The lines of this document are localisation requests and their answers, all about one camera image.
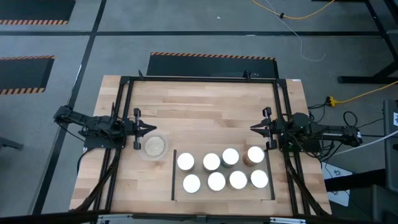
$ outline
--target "white sticker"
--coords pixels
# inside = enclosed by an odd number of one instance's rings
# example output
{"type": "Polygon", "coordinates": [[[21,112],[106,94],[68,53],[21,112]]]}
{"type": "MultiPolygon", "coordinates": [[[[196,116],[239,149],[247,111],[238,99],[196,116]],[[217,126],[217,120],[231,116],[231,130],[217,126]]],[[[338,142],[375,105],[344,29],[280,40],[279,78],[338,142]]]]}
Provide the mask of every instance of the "white sticker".
{"type": "Polygon", "coordinates": [[[394,113],[394,125],[398,126],[398,113],[394,113]]]}

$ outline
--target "gray floor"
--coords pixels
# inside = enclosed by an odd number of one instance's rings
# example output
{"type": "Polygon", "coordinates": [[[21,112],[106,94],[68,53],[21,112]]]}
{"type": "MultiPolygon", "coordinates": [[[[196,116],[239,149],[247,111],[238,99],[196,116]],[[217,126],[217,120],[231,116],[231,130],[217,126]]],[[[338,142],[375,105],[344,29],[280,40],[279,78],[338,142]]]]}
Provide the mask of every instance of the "gray floor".
{"type": "MultiPolygon", "coordinates": [[[[91,30],[100,0],[77,1],[67,26],[0,26],[0,30],[91,30]]],[[[325,2],[271,1],[277,10],[290,16],[312,12],[325,2]]],[[[385,5],[374,5],[384,26],[396,28],[385,5]]],[[[375,31],[376,26],[361,3],[333,3],[308,20],[287,21],[294,30],[375,31]]],[[[227,1],[108,1],[99,26],[106,31],[148,30],[255,30],[287,31],[272,14],[250,0],[227,1]]],[[[83,77],[75,110],[92,114],[103,75],[137,75],[146,72],[153,51],[206,54],[257,55],[277,58],[281,78],[302,80],[309,105],[332,95],[338,100],[373,90],[380,85],[341,85],[340,75],[372,75],[392,62],[387,45],[380,37],[302,37],[309,62],[300,56],[296,37],[256,36],[115,36],[97,37],[83,77]]],[[[0,152],[0,216],[25,215],[37,195],[57,126],[52,116],[67,103],[88,37],[0,37],[0,57],[55,55],[49,84],[43,94],[0,96],[0,136],[25,144],[21,151],[2,148],[0,152]]],[[[382,117],[382,101],[396,100],[396,86],[352,103],[327,108],[324,124],[343,125],[343,113],[358,115],[359,125],[382,117]]],[[[321,110],[313,112],[316,118],[321,110]]],[[[78,131],[70,126],[73,133],[78,131]]],[[[382,123],[361,129],[366,134],[382,134],[382,123]]],[[[76,162],[82,143],[67,135],[45,202],[44,213],[68,210],[76,179],[76,162]]],[[[375,144],[330,160],[333,165],[353,172],[384,167],[383,145],[375,144]]],[[[344,212],[334,205],[333,211],[344,212]]]]}

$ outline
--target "desk leg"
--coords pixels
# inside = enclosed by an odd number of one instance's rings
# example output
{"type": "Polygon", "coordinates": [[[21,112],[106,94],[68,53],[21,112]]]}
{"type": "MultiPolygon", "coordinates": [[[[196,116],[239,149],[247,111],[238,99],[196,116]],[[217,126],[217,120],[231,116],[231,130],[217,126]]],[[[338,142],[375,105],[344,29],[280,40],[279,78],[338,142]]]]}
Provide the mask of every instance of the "desk leg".
{"type": "Polygon", "coordinates": [[[8,147],[11,147],[11,148],[14,148],[14,149],[22,149],[22,147],[24,147],[23,144],[18,144],[18,143],[14,142],[14,141],[11,141],[11,140],[8,140],[8,139],[5,139],[5,138],[0,138],[0,148],[2,146],[4,146],[4,147],[8,146],[8,147]]]}
{"type": "Polygon", "coordinates": [[[326,190],[328,192],[369,187],[372,184],[380,186],[386,185],[385,169],[372,170],[360,174],[335,177],[325,180],[326,190]]]}

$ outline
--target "yellow extension cord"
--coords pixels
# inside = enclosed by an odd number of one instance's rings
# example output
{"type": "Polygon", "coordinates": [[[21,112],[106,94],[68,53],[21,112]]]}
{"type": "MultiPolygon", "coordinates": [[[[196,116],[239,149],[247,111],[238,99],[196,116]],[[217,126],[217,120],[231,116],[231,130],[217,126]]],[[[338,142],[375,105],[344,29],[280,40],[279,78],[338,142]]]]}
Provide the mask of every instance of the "yellow extension cord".
{"type": "Polygon", "coordinates": [[[335,107],[336,104],[339,104],[339,103],[347,103],[347,102],[356,100],[356,99],[358,99],[358,98],[360,98],[360,97],[362,97],[362,96],[366,96],[366,95],[368,95],[368,94],[374,93],[375,91],[383,90],[383,89],[385,89],[385,88],[388,88],[388,87],[390,87],[390,86],[393,86],[393,85],[395,85],[396,83],[398,83],[398,81],[393,82],[393,83],[390,83],[390,84],[388,84],[388,85],[386,85],[386,86],[384,86],[384,87],[381,87],[381,88],[378,88],[378,89],[375,89],[375,90],[372,90],[372,91],[369,91],[369,92],[360,94],[360,95],[358,95],[358,96],[352,97],[351,99],[344,100],[344,101],[335,100],[332,96],[330,96],[330,106],[335,107]]]}
{"type": "MultiPolygon", "coordinates": [[[[275,12],[275,11],[273,11],[273,10],[270,10],[269,8],[263,6],[262,4],[256,2],[255,0],[251,0],[251,1],[252,1],[254,4],[256,4],[256,5],[260,6],[260,7],[262,7],[263,9],[266,9],[266,10],[268,10],[268,11],[274,13],[275,15],[280,16],[280,14],[279,14],[278,12],[275,12]]],[[[326,7],[330,6],[330,4],[333,3],[333,2],[335,2],[335,1],[336,1],[336,0],[331,0],[326,6],[323,6],[323,7],[322,7],[321,9],[319,9],[318,11],[315,11],[315,12],[313,12],[313,13],[307,15],[307,16],[303,16],[303,17],[292,17],[292,16],[286,16],[286,15],[284,15],[283,18],[288,18],[288,19],[306,19],[306,18],[309,18],[309,17],[311,17],[311,16],[317,14],[318,12],[324,10],[326,7]]]]}

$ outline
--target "white lid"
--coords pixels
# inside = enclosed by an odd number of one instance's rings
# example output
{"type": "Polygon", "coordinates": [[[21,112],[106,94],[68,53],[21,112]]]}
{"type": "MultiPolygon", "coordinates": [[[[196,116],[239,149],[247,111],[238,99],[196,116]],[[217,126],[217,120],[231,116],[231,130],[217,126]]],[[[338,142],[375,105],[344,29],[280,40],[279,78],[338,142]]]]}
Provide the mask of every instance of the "white lid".
{"type": "Polygon", "coordinates": [[[214,153],[209,153],[203,158],[203,165],[208,170],[217,170],[220,166],[220,158],[214,153]]]}
{"type": "Polygon", "coordinates": [[[254,163],[259,163],[264,159],[264,151],[258,146],[250,147],[248,158],[254,163]]]}
{"type": "Polygon", "coordinates": [[[195,163],[193,156],[187,152],[181,154],[177,159],[177,165],[181,170],[189,170],[195,163]]]}
{"type": "Polygon", "coordinates": [[[199,177],[195,174],[190,174],[184,178],[182,182],[182,187],[188,193],[195,193],[200,188],[200,180],[199,177]]]}
{"type": "Polygon", "coordinates": [[[239,160],[239,154],[237,150],[233,148],[225,149],[223,152],[223,160],[229,165],[235,165],[239,160]]]}
{"type": "Polygon", "coordinates": [[[266,187],[268,184],[268,176],[262,170],[255,170],[250,175],[251,183],[258,188],[266,187]]]}
{"type": "Polygon", "coordinates": [[[220,172],[214,172],[207,179],[207,184],[211,190],[222,190],[225,186],[225,177],[220,172]]]}
{"type": "Polygon", "coordinates": [[[242,171],[234,171],[229,176],[229,182],[235,189],[242,189],[248,183],[248,179],[242,171]]]}

